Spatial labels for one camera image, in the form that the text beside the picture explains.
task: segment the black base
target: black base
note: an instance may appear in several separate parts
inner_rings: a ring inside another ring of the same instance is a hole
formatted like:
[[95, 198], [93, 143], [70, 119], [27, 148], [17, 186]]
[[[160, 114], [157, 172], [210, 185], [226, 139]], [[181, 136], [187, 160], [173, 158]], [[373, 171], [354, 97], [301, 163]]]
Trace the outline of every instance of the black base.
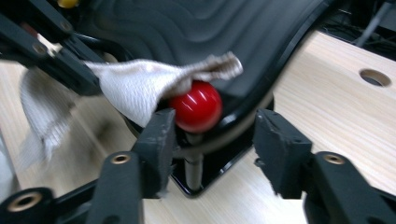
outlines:
[[175, 170], [172, 177], [175, 183], [187, 197], [198, 197], [251, 149], [253, 133], [254, 127], [251, 126], [226, 147], [205, 155], [202, 184], [198, 190], [192, 190], [187, 186], [184, 160], [173, 160]]

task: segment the white fabric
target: white fabric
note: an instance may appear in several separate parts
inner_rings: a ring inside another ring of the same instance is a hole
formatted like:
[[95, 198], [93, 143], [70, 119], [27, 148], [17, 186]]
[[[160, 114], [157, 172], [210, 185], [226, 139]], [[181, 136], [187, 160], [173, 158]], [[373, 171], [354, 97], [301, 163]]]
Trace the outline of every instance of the white fabric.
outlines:
[[[242, 73], [241, 63], [231, 53], [181, 67], [149, 60], [86, 64], [99, 77], [107, 100], [142, 127], [162, 98], [187, 92], [193, 80], [230, 79]], [[47, 158], [68, 131], [70, 110], [78, 98], [38, 69], [25, 74], [21, 83], [23, 110]]]

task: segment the light wood tabletop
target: light wood tabletop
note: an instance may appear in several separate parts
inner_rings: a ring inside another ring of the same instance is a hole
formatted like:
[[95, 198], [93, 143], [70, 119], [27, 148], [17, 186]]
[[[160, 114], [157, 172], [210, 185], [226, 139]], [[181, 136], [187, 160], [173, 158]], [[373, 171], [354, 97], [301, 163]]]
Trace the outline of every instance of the light wood tabletop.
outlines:
[[[0, 128], [22, 189], [46, 186], [63, 195], [95, 179], [106, 155], [131, 148], [134, 137], [118, 112], [94, 97], [78, 103], [71, 132], [50, 160], [29, 151], [23, 71], [0, 63]], [[370, 84], [361, 74], [388, 85]], [[276, 111], [311, 139], [315, 152], [348, 157], [372, 186], [396, 194], [395, 82], [396, 62], [314, 33], [283, 72]], [[256, 158], [251, 150], [197, 199], [170, 181], [162, 199], [144, 201], [146, 223], [306, 223], [303, 202], [276, 196]]]

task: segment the red sphere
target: red sphere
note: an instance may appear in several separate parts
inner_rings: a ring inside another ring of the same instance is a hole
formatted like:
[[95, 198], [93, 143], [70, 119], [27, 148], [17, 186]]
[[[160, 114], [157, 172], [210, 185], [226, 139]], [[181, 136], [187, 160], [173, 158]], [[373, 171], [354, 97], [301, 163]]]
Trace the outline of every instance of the red sphere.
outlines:
[[176, 110], [176, 124], [189, 133], [203, 133], [219, 121], [222, 111], [221, 98], [207, 82], [193, 81], [191, 90], [170, 101]]

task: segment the wooden table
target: wooden table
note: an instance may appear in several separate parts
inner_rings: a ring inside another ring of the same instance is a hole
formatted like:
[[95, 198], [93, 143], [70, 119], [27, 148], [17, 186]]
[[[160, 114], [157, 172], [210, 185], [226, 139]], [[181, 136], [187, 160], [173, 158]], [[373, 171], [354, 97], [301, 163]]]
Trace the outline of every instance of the wooden table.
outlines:
[[[392, 83], [369, 84], [364, 68]], [[78, 104], [73, 132], [50, 161], [22, 150], [29, 134], [19, 98], [22, 70], [0, 64], [0, 128], [23, 189], [47, 186], [62, 195], [96, 178], [103, 157], [133, 144], [117, 112], [94, 98]], [[396, 62], [315, 33], [285, 69], [276, 111], [314, 142], [314, 151], [347, 156], [371, 185], [396, 194], [395, 82]], [[198, 199], [185, 198], [170, 181], [162, 199], [144, 201], [146, 223], [305, 223], [302, 201], [275, 196], [256, 158], [251, 150]]]

